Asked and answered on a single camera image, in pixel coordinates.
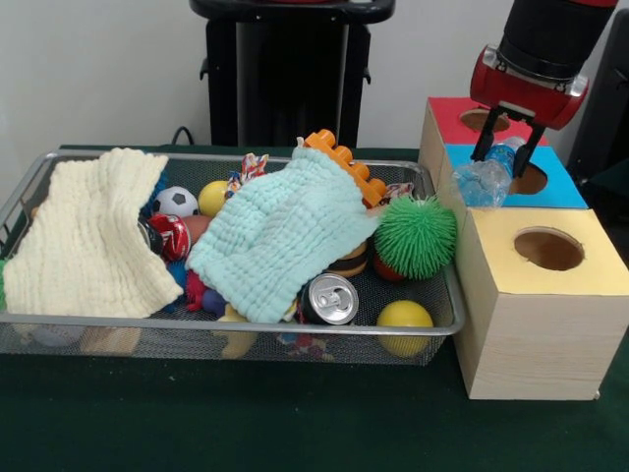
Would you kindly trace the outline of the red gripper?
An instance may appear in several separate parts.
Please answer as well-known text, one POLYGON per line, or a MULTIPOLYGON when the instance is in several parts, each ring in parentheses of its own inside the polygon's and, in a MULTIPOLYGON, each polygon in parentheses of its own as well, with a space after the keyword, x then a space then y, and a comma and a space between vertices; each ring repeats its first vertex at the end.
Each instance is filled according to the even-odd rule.
POLYGON ((511 67, 488 44, 481 52, 470 84, 470 97, 490 110, 481 128, 471 158, 483 161, 494 142, 495 132, 509 128, 506 110, 530 118, 531 135, 518 147, 513 177, 521 177, 545 128, 559 130, 576 115, 589 91, 589 79, 581 74, 568 82, 526 76, 511 67))

